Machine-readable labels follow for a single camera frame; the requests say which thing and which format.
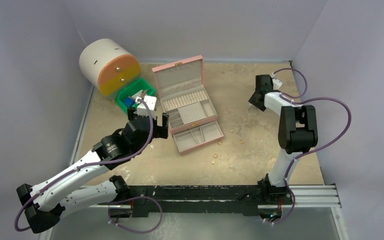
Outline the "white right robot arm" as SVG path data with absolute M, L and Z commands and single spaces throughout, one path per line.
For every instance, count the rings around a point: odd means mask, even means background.
M 272 110 L 279 116 L 277 140 L 281 148 L 272 170 L 267 174 L 269 185 L 260 196 L 268 204 L 280 198 L 279 188 L 286 187 L 300 155 L 318 143 L 316 109 L 287 98 L 278 88 L 281 82 L 268 74 L 255 76 L 254 93 L 248 100 L 261 111 Z

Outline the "aluminium extrusion frame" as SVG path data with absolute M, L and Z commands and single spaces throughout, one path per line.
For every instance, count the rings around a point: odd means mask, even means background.
M 297 208 L 340 208 L 336 185 L 290 185 Z

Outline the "green plastic bin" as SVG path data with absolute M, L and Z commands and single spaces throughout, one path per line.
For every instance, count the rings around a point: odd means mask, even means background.
M 115 99 L 115 103 L 125 112 L 127 113 L 127 108 L 124 104 L 124 100 L 126 98 L 133 98 L 136 99 L 136 97 L 140 97 L 143 94 L 146 94 L 148 96 L 155 96 L 156 89 L 148 83 L 143 77 L 140 77 L 138 80 L 131 83 L 129 86 L 123 88 L 117 95 Z

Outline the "blue item in bin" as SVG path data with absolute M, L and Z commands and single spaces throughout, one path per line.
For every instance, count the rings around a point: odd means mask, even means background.
M 131 97 L 127 97 L 124 101 L 123 101 L 124 105 L 129 108 L 129 107 L 132 107 L 134 104 L 135 104 L 135 99 L 134 98 L 131 98 Z

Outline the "white cylindrical drawer cabinet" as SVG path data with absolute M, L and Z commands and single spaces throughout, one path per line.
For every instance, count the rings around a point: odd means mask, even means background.
M 137 58 L 109 38 L 89 44 L 80 54 L 79 67 L 85 78 L 108 99 L 140 78 Z

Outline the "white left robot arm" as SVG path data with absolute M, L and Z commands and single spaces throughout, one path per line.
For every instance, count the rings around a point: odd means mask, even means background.
M 159 126 L 152 110 L 139 113 L 130 108 L 126 125 L 103 137 L 76 163 L 39 184 L 20 185 L 16 193 L 22 207 L 15 217 L 14 229 L 42 233 L 62 218 L 97 204 L 133 206 L 144 200 L 154 202 L 161 211 L 162 206 L 155 199 L 132 194 L 119 175 L 96 186 L 82 187 L 93 178 L 139 156 L 153 139 L 167 139 L 169 115 L 164 112 L 161 116 L 162 125 Z

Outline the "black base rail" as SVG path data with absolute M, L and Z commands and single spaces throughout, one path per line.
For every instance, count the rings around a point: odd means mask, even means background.
M 255 185 L 131 185 L 115 205 L 126 205 L 134 218 L 150 213 L 242 214 L 276 218 L 293 203 L 285 187 Z

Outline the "pink jewelry box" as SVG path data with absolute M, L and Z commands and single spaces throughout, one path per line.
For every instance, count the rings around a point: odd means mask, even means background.
M 179 153 L 220 141 L 218 113 L 204 86 L 202 55 L 152 68 L 156 90 Z

